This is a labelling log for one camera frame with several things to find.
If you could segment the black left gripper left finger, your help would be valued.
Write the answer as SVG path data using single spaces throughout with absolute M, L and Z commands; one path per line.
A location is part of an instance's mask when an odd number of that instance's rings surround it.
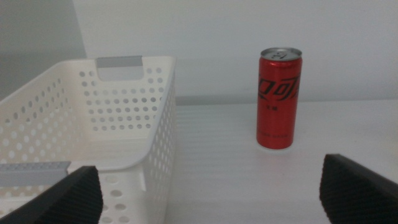
M 1 223 L 98 224 L 102 211 L 98 170 L 95 166 L 83 166 L 2 217 Z

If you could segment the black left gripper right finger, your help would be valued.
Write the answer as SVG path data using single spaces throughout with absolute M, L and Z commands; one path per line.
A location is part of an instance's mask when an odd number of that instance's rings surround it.
M 397 224 L 397 183 L 340 154 L 327 154 L 320 201 L 331 223 Z

